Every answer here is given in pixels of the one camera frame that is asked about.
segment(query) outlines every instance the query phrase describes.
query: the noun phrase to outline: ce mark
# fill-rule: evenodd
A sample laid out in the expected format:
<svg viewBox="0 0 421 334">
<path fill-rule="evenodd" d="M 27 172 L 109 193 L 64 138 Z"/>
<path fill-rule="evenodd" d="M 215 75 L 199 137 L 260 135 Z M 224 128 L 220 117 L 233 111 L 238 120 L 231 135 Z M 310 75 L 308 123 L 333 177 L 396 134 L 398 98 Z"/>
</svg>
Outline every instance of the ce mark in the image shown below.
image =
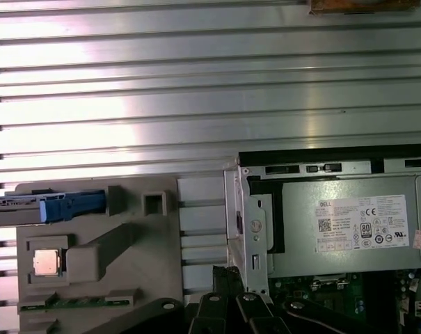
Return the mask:
<svg viewBox="0 0 421 334">
<path fill-rule="evenodd" d="M 376 216 L 376 208 L 373 207 L 372 209 L 366 209 L 365 213 L 367 216 Z"/>
</svg>

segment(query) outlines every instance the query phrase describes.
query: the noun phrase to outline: gold square component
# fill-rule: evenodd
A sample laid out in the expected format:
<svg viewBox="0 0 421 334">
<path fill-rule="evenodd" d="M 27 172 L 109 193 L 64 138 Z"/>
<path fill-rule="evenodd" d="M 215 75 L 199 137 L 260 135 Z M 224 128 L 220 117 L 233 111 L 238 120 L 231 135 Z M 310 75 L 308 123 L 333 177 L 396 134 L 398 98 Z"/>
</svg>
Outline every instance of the gold square component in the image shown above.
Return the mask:
<svg viewBox="0 0 421 334">
<path fill-rule="evenodd" d="M 34 274 L 36 276 L 58 276 L 60 256 L 57 249 L 37 249 L 34 251 Z"/>
</svg>

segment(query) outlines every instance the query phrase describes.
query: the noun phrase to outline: power supply label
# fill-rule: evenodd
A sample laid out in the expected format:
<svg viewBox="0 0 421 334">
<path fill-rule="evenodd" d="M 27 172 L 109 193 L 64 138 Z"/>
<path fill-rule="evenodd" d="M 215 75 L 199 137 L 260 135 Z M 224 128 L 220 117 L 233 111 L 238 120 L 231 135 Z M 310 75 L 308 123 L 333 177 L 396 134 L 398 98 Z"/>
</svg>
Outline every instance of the power supply label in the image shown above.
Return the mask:
<svg viewBox="0 0 421 334">
<path fill-rule="evenodd" d="M 405 195 L 320 200 L 315 217 L 318 253 L 410 245 Z"/>
</svg>

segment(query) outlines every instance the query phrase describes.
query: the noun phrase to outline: qr code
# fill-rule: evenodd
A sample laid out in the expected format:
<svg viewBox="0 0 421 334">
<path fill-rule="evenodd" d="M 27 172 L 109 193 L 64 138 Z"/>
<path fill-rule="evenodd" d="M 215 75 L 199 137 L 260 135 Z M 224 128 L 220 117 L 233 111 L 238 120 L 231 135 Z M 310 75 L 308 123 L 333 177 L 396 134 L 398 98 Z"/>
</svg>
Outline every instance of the qr code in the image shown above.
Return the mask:
<svg viewBox="0 0 421 334">
<path fill-rule="evenodd" d="M 330 232 L 331 231 L 331 220 L 330 219 L 319 219 L 319 231 Z"/>
</svg>

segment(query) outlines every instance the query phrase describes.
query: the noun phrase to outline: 80 plus logo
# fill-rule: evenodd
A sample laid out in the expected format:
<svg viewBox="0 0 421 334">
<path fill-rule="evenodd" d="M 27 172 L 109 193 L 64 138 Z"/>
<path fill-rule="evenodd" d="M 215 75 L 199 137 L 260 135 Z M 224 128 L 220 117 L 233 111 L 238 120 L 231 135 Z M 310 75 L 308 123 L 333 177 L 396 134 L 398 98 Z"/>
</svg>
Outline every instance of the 80 plus logo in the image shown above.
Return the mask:
<svg viewBox="0 0 421 334">
<path fill-rule="evenodd" d="M 360 224 L 360 235 L 363 239 L 372 237 L 371 224 L 370 223 Z"/>
</svg>

